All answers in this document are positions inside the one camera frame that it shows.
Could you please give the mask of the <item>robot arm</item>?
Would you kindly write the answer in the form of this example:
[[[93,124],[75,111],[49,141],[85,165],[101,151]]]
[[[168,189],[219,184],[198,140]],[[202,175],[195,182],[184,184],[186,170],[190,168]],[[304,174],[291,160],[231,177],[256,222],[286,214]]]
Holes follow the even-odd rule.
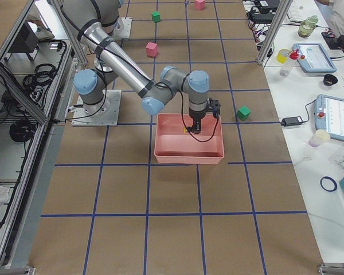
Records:
[[[100,61],[139,95],[149,115],[160,113],[176,93],[186,93],[193,120],[187,131],[200,133],[201,121],[208,112],[216,119],[220,115],[219,104],[208,96],[209,75],[203,70],[186,73],[175,66],[166,66],[159,82],[149,78],[111,37],[122,5],[123,1],[63,1],[60,10],[72,35],[89,46]]]

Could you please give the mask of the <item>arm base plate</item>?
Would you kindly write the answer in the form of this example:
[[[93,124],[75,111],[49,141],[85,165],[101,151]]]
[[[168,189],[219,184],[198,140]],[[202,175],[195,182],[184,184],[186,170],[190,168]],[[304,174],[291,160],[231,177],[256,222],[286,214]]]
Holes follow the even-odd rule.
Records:
[[[122,91],[103,89],[103,94],[105,99],[95,105],[84,104],[78,96],[77,104],[81,107],[75,109],[75,118],[71,120],[71,125],[74,127],[117,126]]]
[[[116,40],[129,39],[131,26],[131,17],[119,17],[114,27],[113,38]]]

